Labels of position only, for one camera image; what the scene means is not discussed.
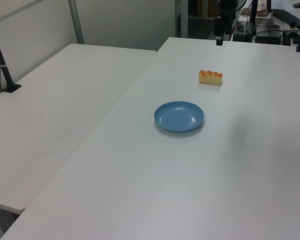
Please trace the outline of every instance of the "keyboard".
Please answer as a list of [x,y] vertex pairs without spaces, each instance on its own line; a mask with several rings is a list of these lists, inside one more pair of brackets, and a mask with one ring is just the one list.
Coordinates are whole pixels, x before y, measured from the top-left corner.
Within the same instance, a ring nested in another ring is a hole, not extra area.
[[292,21],[295,21],[295,26],[300,29],[300,19],[296,16],[292,15],[290,12],[287,12],[283,9],[271,9],[273,15],[280,19],[281,21],[290,25]]

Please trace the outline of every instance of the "computer mouse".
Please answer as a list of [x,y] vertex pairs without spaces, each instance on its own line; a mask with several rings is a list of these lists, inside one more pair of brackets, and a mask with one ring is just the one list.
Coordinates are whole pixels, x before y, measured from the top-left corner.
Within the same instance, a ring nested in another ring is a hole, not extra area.
[[300,2],[293,4],[293,7],[296,9],[300,8]]

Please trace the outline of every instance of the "blue plate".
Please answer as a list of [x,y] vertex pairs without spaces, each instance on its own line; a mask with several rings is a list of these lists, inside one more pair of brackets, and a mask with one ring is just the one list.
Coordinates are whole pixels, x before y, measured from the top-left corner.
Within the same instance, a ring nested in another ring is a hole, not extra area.
[[154,112],[157,124],[170,132],[184,133],[198,128],[204,121],[204,111],[187,101],[165,103]]

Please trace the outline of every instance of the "tabletop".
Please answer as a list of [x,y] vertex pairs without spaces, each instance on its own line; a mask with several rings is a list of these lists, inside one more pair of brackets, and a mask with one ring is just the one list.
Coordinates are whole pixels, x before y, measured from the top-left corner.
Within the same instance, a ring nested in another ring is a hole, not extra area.
[[155,53],[71,44],[0,94],[0,208],[20,214]]
[[[198,83],[202,69],[222,85]],[[170,101],[201,107],[204,125],[160,129]],[[10,239],[300,240],[300,53],[169,38]]]

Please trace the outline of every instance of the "white wall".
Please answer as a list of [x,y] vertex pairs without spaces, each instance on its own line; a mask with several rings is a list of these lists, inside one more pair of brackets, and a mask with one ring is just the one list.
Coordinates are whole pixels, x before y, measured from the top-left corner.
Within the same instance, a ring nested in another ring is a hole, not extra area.
[[0,48],[14,82],[73,43],[68,0],[43,0],[0,21]]
[[176,35],[175,0],[76,0],[85,44],[157,51]]

